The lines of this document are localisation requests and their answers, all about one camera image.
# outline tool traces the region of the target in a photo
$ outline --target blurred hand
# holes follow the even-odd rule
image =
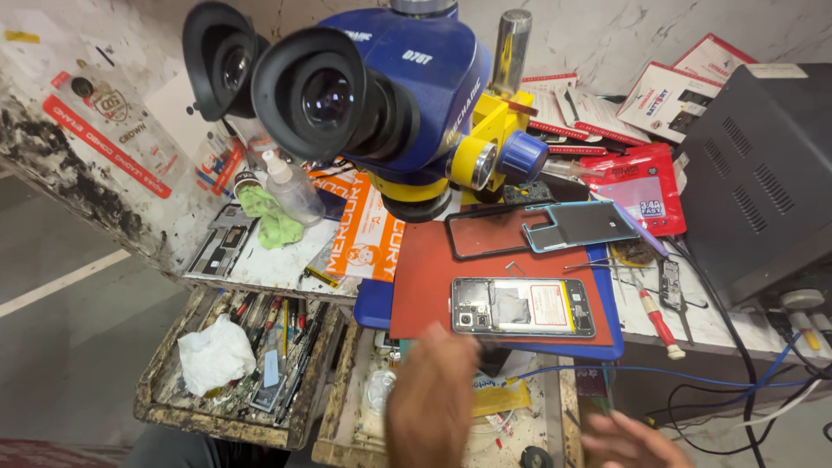
[[[478,357],[479,344],[472,336],[452,335],[438,323],[408,351],[387,399],[384,432],[390,466],[462,465]]]
[[[607,460],[603,468],[694,468],[687,454],[659,431],[618,411],[589,416],[597,436],[582,437],[583,447]]]

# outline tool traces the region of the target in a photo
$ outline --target yellow package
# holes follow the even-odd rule
[[[474,376],[471,386],[473,387],[472,417],[516,410],[532,404],[526,381],[501,386],[501,382],[497,382],[485,374],[477,374]]]

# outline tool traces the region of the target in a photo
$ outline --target open smartphone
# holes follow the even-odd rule
[[[493,336],[595,336],[581,280],[456,278],[451,320],[458,333]]]

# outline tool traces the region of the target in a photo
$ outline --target red packaging bag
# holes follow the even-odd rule
[[[581,166],[604,171],[604,177],[583,180],[593,192],[618,202],[653,236],[687,230],[670,145],[632,147],[619,157],[584,157]]]

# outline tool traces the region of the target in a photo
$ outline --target blue mat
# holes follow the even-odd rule
[[[585,246],[590,261],[607,256],[606,244]],[[615,295],[612,292],[612,276],[609,268],[592,268],[604,314],[612,334],[612,346],[589,345],[543,345],[536,343],[505,343],[515,350],[543,352],[560,356],[586,357],[600,361],[614,361],[624,354],[624,337],[618,321]],[[389,330],[390,313],[393,309],[393,283],[376,280],[361,282],[359,295],[355,301],[353,316],[359,325],[378,330]]]

